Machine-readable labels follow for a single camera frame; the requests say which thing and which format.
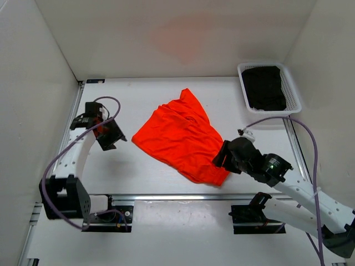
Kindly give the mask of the orange shorts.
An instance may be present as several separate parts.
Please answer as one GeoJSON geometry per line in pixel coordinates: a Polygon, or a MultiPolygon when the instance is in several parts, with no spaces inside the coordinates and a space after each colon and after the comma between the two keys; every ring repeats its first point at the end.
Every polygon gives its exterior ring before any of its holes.
{"type": "Polygon", "coordinates": [[[131,140],[194,183],[221,186],[229,175],[212,163],[224,141],[189,89],[158,106],[131,140]]]}

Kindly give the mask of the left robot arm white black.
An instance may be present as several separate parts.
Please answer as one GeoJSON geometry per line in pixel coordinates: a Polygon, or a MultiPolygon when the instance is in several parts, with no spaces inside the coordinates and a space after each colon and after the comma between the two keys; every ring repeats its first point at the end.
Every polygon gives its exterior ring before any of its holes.
{"type": "Polygon", "coordinates": [[[82,184],[84,166],[95,143],[110,151],[117,141],[127,140],[115,117],[95,99],[85,103],[84,112],[73,119],[66,147],[52,159],[39,183],[48,219],[63,219],[85,231],[97,215],[104,222],[123,216],[110,204],[108,195],[89,195],[82,184]]]}

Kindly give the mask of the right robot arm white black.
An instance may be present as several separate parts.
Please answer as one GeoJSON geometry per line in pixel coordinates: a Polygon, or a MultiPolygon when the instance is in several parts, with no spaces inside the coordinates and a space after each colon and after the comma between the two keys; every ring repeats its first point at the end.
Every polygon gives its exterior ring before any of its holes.
{"type": "Polygon", "coordinates": [[[289,175],[293,168],[276,154],[262,154],[252,141],[238,137],[224,141],[213,164],[233,173],[245,173],[259,183],[290,196],[301,205],[293,211],[271,197],[250,206],[249,215],[254,221],[263,221],[269,213],[276,220],[301,229],[321,240],[323,245],[342,258],[354,252],[354,209],[347,207],[301,176],[289,175]]]}

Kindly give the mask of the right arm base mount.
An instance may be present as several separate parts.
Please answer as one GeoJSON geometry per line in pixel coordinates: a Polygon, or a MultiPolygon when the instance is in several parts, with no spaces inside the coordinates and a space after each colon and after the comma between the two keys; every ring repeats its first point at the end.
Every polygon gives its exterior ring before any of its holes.
{"type": "Polygon", "coordinates": [[[232,205],[229,216],[232,218],[234,235],[247,234],[285,234],[285,225],[269,219],[263,210],[272,196],[257,193],[247,205],[232,205]]]}

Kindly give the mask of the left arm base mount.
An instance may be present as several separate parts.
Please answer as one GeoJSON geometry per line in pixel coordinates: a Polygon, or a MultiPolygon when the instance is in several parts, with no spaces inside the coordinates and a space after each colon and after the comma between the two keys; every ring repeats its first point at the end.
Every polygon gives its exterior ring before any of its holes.
{"type": "Polygon", "coordinates": [[[90,195],[90,211],[83,219],[83,232],[131,233],[134,206],[115,203],[111,195],[90,195]]]}

